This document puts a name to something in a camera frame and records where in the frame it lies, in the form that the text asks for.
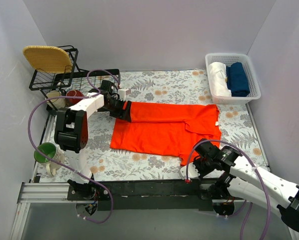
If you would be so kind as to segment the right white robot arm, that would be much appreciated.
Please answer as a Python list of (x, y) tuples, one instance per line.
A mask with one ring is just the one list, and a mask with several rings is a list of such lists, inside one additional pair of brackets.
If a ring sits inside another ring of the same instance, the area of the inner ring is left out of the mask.
[(213, 143), (213, 140), (202, 139), (193, 147), (192, 151), (199, 156), (184, 167), (185, 180), (201, 179), (214, 170), (222, 171), (221, 177), (211, 186), (212, 197), (240, 198), (266, 208), (267, 220), (261, 239), (267, 233), (271, 214), (279, 216), (299, 233), (299, 184), (256, 167), (241, 149), (228, 142), (222, 149)]

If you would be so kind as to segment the orange t shirt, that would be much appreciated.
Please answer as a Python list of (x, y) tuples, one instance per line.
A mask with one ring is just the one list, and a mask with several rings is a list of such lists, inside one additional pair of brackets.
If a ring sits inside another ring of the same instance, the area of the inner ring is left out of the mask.
[(192, 162), (194, 145), (202, 139), (219, 146), (220, 111), (215, 104), (132, 102), (131, 122), (115, 121), (110, 147), (141, 154), (179, 157), (181, 166)]

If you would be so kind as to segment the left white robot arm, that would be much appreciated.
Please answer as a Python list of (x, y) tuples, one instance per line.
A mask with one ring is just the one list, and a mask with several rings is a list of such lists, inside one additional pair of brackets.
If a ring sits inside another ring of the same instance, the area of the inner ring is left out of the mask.
[(91, 89), (87, 98), (57, 111), (54, 141), (64, 151), (70, 168), (74, 170), (73, 180), (81, 184), (78, 193), (85, 200), (91, 200), (96, 194), (95, 186), (88, 183), (92, 177), (86, 151), (88, 119), (96, 112), (105, 111), (113, 118), (131, 122), (132, 102), (126, 101), (130, 93), (130, 89), (116, 88), (112, 81), (106, 80), (98, 90)]

